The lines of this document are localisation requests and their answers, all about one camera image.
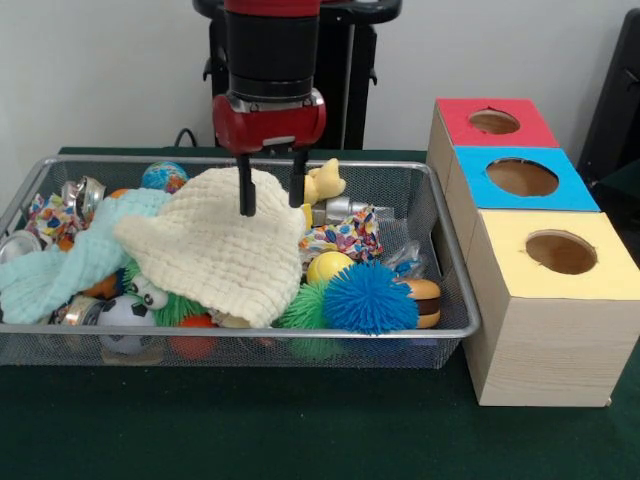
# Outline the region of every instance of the wooden box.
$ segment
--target wooden box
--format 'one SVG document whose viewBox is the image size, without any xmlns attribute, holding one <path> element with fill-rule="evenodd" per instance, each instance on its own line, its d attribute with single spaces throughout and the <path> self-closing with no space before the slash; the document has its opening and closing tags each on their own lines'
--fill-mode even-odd
<svg viewBox="0 0 640 480">
<path fill-rule="evenodd" d="M 605 214 L 481 210 L 467 267 L 481 405 L 607 404 L 640 333 L 640 272 Z"/>
</svg>

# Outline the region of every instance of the fuzzy green toy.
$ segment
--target fuzzy green toy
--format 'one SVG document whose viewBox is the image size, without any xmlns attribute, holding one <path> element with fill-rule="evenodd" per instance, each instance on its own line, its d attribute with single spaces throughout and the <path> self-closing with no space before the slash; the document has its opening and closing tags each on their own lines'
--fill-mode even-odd
<svg viewBox="0 0 640 480">
<path fill-rule="evenodd" d="M 274 324 L 276 328 L 322 330 L 329 328 L 324 317 L 324 292 L 326 283 L 303 285 L 289 308 Z M 291 353 L 310 361 L 324 361 L 344 353 L 334 340 L 325 338 L 294 338 L 289 344 Z"/>
<path fill-rule="evenodd" d="M 140 289 L 134 287 L 134 279 L 143 278 L 146 286 Z M 202 315 L 207 313 L 207 309 L 198 302 L 181 297 L 175 293 L 164 292 L 153 286 L 140 270 L 140 266 L 132 261 L 124 273 L 124 286 L 129 295 L 136 296 L 142 300 L 144 305 L 153 312 L 153 318 L 158 327 L 176 327 L 182 323 L 186 317 Z"/>
</svg>

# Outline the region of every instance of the stacked boxes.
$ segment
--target stacked boxes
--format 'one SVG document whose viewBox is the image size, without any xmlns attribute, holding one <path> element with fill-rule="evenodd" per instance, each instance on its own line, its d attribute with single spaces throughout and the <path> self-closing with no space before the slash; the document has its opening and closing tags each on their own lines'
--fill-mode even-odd
<svg viewBox="0 0 640 480">
<path fill-rule="evenodd" d="M 481 405 L 604 406 L 640 333 L 640 271 L 528 100 L 438 100 L 427 163 L 483 325 Z"/>
</svg>

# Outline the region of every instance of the wire basket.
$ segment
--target wire basket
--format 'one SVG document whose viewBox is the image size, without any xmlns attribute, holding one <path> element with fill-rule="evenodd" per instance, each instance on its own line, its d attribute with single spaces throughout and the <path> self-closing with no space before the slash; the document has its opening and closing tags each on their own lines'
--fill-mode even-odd
<svg viewBox="0 0 640 480">
<path fill-rule="evenodd" d="M 59 193 L 83 175 L 107 186 L 107 193 L 137 188 L 154 162 L 180 163 L 193 177 L 208 168 L 230 167 L 219 158 L 59 156 L 36 165 L 6 212 L 0 231 L 24 224 L 36 193 Z M 310 162 L 319 166 L 322 162 Z M 254 160 L 253 168 L 288 186 L 289 160 Z M 137 365 L 238 367 L 440 368 L 462 338 L 480 325 L 480 314 L 444 196 L 433 171 L 413 162 L 342 161 L 345 195 L 382 209 L 380 240 L 393 255 L 417 240 L 428 257 L 427 278 L 442 289 L 436 328 L 367 336 L 341 330 L 194 329 L 0 324 L 0 365 Z M 138 342 L 142 353 L 113 353 L 105 344 Z"/>
</svg>

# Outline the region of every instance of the colorful fabric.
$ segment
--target colorful fabric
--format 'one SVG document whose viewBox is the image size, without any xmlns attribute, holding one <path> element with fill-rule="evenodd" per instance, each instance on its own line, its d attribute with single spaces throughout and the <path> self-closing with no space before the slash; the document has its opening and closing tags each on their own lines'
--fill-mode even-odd
<svg viewBox="0 0 640 480">
<path fill-rule="evenodd" d="M 324 252 L 341 252 L 356 261 L 370 262 L 382 254 L 374 207 L 355 213 L 339 225 L 308 230 L 299 248 L 304 263 Z"/>
<path fill-rule="evenodd" d="M 31 202 L 25 230 L 47 245 L 59 243 L 63 239 L 73 242 L 76 234 L 84 228 L 85 225 L 73 211 L 73 206 L 66 206 L 59 195 L 53 194 L 45 200 L 38 193 Z"/>
</svg>

